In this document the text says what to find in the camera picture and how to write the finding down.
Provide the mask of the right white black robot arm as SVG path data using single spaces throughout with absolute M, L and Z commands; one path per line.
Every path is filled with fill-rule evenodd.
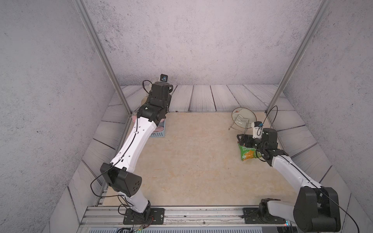
M 303 172 L 282 149 L 278 148 L 277 131 L 265 128 L 261 135 L 237 135 L 241 146 L 259 152 L 270 167 L 277 170 L 297 192 L 295 204 L 278 199 L 261 200 L 257 216 L 264 222 L 282 218 L 294 222 L 303 232 L 339 232 L 341 217 L 338 193 L 324 187 Z

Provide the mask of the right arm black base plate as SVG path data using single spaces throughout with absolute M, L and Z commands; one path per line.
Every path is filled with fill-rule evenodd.
M 277 216 L 272 216 L 260 208 L 243 208 L 245 224 L 286 224 L 286 220 Z

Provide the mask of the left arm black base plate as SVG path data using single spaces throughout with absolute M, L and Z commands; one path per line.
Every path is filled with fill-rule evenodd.
M 143 213 L 127 209 L 123 225 L 162 225 L 164 223 L 164 208 L 146 208 Z

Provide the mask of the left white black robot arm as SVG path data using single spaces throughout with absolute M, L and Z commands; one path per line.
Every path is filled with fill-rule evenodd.
M 173 85 L 166 81 L 152 84 L 146 102 L 138 109 L 134 126 L 118 154 L 100 171 L 106 183 L 127 199 L 130 209 L 142 214 L 149 207 L 140 186 L 142 178 L 134 174 L 139 156 L 157 126 L 166 118 L 171 104 Z

